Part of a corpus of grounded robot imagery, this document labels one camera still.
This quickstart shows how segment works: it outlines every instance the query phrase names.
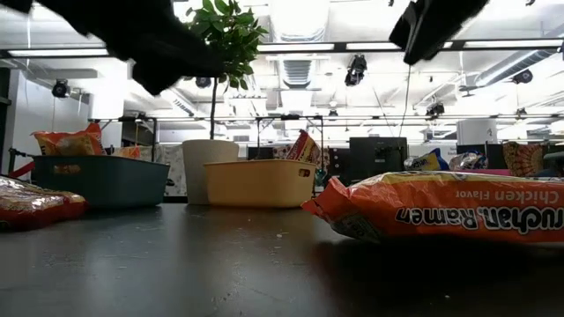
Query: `black monitor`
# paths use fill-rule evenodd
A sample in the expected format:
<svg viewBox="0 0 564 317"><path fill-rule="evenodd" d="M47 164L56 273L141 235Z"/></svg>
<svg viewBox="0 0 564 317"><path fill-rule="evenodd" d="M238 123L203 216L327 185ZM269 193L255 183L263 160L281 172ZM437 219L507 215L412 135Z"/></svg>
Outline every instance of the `black monitor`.
<svg viewBox="0 0 564 317"><path fill-rule="evenodd" d="M387 172L404 171L407 159L405 137L351 137L348 179L365 180Z"/></svg>

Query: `dark table surface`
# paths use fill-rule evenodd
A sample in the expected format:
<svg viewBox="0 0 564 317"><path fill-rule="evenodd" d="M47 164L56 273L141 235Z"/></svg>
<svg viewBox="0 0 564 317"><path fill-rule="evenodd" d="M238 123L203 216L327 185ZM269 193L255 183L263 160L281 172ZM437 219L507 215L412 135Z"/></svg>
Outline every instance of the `dark table surface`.
<svg viewBox="0 0 564 317"><path fill-rule="evenodd" d="M165 204L0 234L0 316L562 316L560 251Z"/></svg>

